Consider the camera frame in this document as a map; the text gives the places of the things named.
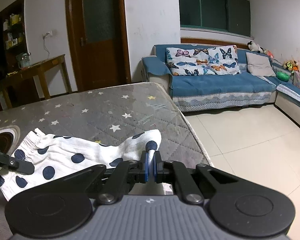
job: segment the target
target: beige pillow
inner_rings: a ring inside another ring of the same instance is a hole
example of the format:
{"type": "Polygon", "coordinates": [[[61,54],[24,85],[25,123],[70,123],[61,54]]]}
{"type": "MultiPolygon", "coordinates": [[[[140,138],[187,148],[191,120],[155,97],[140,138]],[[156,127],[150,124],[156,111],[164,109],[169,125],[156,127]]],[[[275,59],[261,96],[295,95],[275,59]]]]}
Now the beige pillow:
{"type": "Polygon", "coordinates": [[[275,77],[268,57],[246,52],[248,71],[254,76],[275,77]]]}

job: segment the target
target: wooden table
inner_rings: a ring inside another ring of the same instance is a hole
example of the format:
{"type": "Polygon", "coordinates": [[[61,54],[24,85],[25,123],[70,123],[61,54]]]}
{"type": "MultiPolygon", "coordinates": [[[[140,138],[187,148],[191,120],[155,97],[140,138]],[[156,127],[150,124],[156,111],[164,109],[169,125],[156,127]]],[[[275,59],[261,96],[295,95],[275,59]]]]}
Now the wooden table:
{"type": "Polygon", "coordinates": [[[2,91],[4,100],[7,104],[8,108],[12,108],[12,104],[8,95],[7,87],[15,85],[17,83],[20,83],[23,80],[33,78],[35,76],[39,76],[40,85],[44,94],[45,99],[50,99],[51,96],[49,94],[47,81],[45,78],[44,73],[48,71],[49,69],[60,65],[62,66],[63,75],[65,77],[66,86],[68,88],[69,94],[72,93],[70,82],[69,82],[69,76],[66,68],[66,62],[65,62],[65,54],[49,58],[44,61],[40,61],[38,63],[35,63],[31,65],[30,67],[26,69],[21,69],[17,73],[8,76],[0,81],[0,92],[2,91]]]}

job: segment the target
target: window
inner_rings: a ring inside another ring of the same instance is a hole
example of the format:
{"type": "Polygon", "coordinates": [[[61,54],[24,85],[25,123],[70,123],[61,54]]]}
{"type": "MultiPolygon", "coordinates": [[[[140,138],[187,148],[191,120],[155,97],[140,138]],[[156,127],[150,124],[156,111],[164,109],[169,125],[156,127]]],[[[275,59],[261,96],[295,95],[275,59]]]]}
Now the window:
{"type": "Polygon", "coordinates": [[[248,0],[179,0],[181,27],[250,36],[248,0]]]}

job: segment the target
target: tile floor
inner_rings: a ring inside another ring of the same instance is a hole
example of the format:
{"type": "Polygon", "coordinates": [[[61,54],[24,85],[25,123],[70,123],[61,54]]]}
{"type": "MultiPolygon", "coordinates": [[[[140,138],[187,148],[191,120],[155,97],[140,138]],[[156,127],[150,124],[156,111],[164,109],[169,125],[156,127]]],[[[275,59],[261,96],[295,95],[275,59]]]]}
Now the tile floor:
{"type": "Polygon", "coordinates": [[[215,167],[289,196],[300,240],[300,128],[273,105],[186,114],[215,167]]]}

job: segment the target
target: wall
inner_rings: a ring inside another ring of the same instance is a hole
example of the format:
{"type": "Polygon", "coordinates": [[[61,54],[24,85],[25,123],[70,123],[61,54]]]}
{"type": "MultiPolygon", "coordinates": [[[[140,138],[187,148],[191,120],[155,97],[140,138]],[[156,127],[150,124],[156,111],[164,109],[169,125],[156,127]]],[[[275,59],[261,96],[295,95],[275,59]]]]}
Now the wall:
{"type": "Polygon", "coordinates": [[[217,41],[229,41],[247,44],[250,41],[253,41],[251,38],[245,38],[238,35],[231,35],[222,32],[215,32],[209,30],[181,30],[182,38],[198,38],[198,39],[208,39],[208,40],[217,40],[217,41]]]}
{"type": "MultiPolygon", "coordinates": [[[[0,0],[0,11],[15,0],[0,0]]],[[[42,34],[54,31],[53,37],[46,39],[46,47],[50,57],[66,54],[66,65],[73,91],[77,90],[70,58],[69,43],[66,29],[65,0],[25,0],[25,27],[28,52],[33,62],[47,59],[48,53],[43,49],[42,34]]],[[[66,92],[60,69],[46,72],[50,95],[66,92]]],[[[39,82],[36,81],[38,94],[43,98],[39,82]]]]}
{"type": "Polygon", "coordinates": [[[300,0],[250,0],[250,4],[255,42],[279,61],[300,59],[300,0]]]}
{"type": "Polygon", "coordinates": [[[140,60],[155,44],[180,43],[179,0],[125,0],[130,70],[141,81],[140,60]]]}

